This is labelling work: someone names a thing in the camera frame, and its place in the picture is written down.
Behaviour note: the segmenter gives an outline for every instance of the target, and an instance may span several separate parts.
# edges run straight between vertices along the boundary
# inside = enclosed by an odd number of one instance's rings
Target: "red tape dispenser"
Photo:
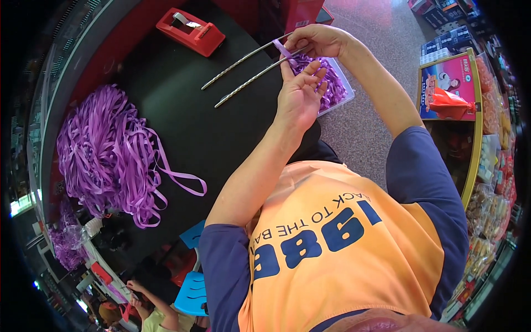
[[[157,29],[205,57],[209,57],[225,39],[214,24],[203,22],[177,8],[171,8],[160,19]]]

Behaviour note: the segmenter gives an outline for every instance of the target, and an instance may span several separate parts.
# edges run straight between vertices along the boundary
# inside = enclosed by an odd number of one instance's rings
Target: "chin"
[[[327,332],[458,332],[457,327],[429,317],[402,315],[388,309],[369,309],[356,316],[346,317],[326,330]]]

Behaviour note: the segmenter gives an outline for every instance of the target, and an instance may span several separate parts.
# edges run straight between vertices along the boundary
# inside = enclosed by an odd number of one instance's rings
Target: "pile of purple ribbon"
[[[66,192],[79,199],[93,216],[115,208],[133,216],[140,228],[160,223],[155,204],[160,174],[168,174],[179,186],[198,196],[207,184],[195,175],[172,172],[156,132],[147,128],[145,118],[127,102],[124,91],[114,85],[100,86],[65,120],[57,137],[59,171],[65,177]],[[158,149],[154,147],[155,138]],[[163,168],[157,165],[161,159]],[[177,178],[198,180],[202,192],[179,183]],[[149,219],[156,217],[156,223]]]
[[[79,247],[79,237],[71,236],[71,233],[65,232],[67,227],[74,227],[79,225],[74,216],[72,206],[68,201],[68,197],[64,197],[59,206],[61,218],[58,222],[58,228],[50,227],[48,235],[50,241],[54,246],[55,257],[67,271],[73,271],[83,260],[87,257],[84,247]]]
[[[289,60],[289,63],[293,73],[299,75],[302,70],[314,60],[321,62],[320,68],[324,67],[327,69],[327,73],[323,78],[323,81],[328,81],[327,92],[325,92],[323,98],[321,98],[321,107],[319,108],[319,112],[322,112],[342,101],[347,96],[347,90],[339,76],[337,76],[336,70],[330,65],[325,57],[317,57],[313,59],[306,54],[297,54],[293,59]]]

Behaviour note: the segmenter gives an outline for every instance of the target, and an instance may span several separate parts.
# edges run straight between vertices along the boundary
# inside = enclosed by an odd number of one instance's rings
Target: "left hand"
[[[274,125],[294,132],[300,138],[312,126],[328,86],[327,81],[323,81],[315,90],[327,71],[326,68],[319,69],[320,66],[319,61],[312,61],[299,75],[294,76],[288,61],[280,64],[284,84],[278,95]]]
[[[133,306],[133,307],[141,307],[142,306],[142,302],[140,302],[139,300],[137,300],[133,294],[131,294],[131,300],[129,301],[129,303]]]

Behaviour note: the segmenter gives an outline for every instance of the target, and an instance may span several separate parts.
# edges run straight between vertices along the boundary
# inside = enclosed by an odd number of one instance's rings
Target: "poster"
[[[451,92],[468,102],[476,102],[472,67],[468,54],[448,59],[420,69],[421,96],[420,114],[422,119],[440,119],[436,112],[430,110],[433,92],[436,87]],[[474,112],[467,111],[461,120],[474,121]]]

